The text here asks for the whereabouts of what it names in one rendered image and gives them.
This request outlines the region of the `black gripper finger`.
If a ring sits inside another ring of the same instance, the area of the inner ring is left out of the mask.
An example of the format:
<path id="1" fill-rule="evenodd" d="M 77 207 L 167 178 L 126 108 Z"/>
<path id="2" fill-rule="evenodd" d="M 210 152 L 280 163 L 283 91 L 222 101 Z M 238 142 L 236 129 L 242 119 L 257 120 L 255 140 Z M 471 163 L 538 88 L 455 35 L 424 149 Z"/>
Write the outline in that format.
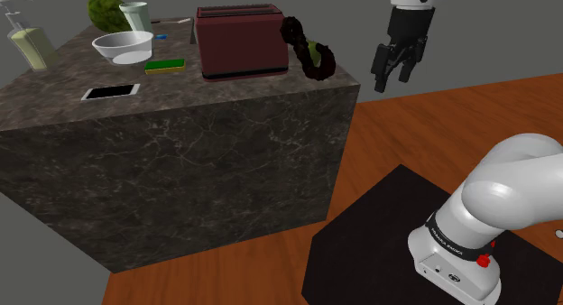
<path id="1" fill-rule="evenodd" d="M 427 40 L 427 36 L 419 38 L 412 45 L 408 46 L 405 49 L 405 52 L 401 56 L 402 66 L 399 75 L 400 82 L 408 82 L 414 67 L 422 61 L 423 54 L 426 49 Z"/>
<path id="2" fill-rule="evenodd" d="M 397 52 L 395 45 L 380 43 L 374 55 L 371 73 L 374 75 L 374 90 L 383 93 L 386 89 L 387 80 L 397 65 Z"/>

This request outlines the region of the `dark red toaster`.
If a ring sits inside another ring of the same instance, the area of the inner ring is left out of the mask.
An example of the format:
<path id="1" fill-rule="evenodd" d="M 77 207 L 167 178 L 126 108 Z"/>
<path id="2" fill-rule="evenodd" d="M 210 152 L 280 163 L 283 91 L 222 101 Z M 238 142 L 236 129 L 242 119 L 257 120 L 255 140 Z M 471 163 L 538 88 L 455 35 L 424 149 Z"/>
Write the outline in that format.
<path id="1" fill-rule="evenodd" d="M 287 72 L 288 45 L 280 32 L 283 19 L 282 11 L 272 4 L 200 7 L 195 32 L 204 80 Z"/>

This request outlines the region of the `green and yellow sponge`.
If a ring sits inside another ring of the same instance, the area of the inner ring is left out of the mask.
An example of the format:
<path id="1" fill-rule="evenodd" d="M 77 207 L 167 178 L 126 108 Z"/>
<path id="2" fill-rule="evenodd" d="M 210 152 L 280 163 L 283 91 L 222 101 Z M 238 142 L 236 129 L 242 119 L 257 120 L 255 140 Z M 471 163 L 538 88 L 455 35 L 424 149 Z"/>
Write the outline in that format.
<path id="1" fill-rule="evenodd" d="M 144 72 L 147 75 L 180 72 L 185 69 L 184 59 L 154 60 L 145 64 Z"/>

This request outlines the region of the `pale green cup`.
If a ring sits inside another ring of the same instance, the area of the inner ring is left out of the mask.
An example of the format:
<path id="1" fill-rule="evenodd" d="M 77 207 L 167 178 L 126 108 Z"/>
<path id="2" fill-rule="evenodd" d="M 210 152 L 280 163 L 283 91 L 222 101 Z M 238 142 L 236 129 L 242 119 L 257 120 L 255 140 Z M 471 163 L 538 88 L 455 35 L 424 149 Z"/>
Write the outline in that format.
<path id="1" fill-rule="evenodd" d="M 152 32 L 152 23 L 146 2 L 126 2 L 119 5 L 133 31 Z"/>

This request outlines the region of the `white bowl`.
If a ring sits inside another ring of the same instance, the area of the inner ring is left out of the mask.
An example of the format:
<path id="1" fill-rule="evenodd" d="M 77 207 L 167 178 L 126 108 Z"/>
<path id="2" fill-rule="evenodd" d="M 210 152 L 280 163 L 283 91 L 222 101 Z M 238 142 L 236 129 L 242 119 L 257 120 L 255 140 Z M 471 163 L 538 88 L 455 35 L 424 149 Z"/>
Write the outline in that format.
<path id="1" fill-rule="evenodd" d="M 96 38 L 92 46 L 113 65 L 131 65 L 151 58 L 153 34 L 146 31 L 114 32 Z"/>

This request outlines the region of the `black phone with white rim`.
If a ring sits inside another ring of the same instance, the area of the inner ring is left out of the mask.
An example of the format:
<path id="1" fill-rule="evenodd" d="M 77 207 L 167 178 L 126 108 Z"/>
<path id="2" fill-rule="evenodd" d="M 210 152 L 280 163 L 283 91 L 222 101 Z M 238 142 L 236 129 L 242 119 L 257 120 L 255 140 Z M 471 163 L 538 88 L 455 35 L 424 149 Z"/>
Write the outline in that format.
<path id="1" fill-rule="evenodd" d="M 140 88 L 139 84 L 119 85 L 103 88 L 90 88 L 81 101 L 89 101 L 95 99 L 105 99 L 110 97 L 125 97 L 136 95 Z"/>

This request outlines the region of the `clear soap dispenser bottle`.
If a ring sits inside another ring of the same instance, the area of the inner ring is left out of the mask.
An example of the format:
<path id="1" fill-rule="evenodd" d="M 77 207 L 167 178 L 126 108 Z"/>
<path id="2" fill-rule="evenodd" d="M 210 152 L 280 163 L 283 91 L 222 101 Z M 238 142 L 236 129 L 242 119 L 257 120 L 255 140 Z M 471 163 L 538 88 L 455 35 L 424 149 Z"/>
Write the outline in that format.
<path id="1" fill-rule="evenodd" d="M 51 69 L 58 62 L 58 53 L 45 31 L 32 26 L 22 12 L 15 9 L 14 1 L 27 0 L 0 0 L 0 8 L 5 9 L 5 17 L 13 27 L 7 39 L 24 56 L 33 71 Z"/>

